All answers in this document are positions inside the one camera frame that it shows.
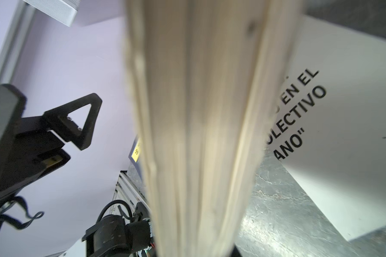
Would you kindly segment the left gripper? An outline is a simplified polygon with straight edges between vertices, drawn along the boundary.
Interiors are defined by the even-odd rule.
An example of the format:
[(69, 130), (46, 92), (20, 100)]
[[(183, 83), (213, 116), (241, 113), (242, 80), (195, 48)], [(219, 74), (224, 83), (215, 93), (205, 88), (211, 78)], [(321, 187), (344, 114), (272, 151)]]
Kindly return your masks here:
[[(70, 161), (64, 143), (46, 129), (42, 118), (50, 130), (83, 151), (91, 145), (103, 101), (92, 93), (50, 109), (42, 118), (23, 118), (26, 103), (15, 86), (0, 85), (0, 230), (4, 223), (23, 230), (42, 218), (43, 211), (30, 214), (19, 192)], [(86, 118), (76, 122), (73, 112), (85, 108)]]

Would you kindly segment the black book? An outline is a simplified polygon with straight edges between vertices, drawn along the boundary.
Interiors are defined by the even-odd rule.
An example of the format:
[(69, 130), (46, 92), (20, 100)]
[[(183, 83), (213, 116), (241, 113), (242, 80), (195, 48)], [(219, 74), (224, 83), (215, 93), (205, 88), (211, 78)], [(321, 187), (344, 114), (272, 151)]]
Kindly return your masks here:
[(125, 1), (125, 66), (160, 257), (228, 257), (304, 1)]

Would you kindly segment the yellow book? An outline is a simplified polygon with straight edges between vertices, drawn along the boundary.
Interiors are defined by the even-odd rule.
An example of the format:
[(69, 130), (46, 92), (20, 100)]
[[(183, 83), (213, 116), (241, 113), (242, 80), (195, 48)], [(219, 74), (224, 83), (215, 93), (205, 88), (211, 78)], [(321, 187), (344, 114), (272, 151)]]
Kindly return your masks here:
[(140, 157), (140, 141), (139, 138), (136, 136), (131, 151), (129, 153), (129, 159), (132, 165), (135, 167), (139, 177), (142, 177), (142, 171), (139, 165), (139, 157)]

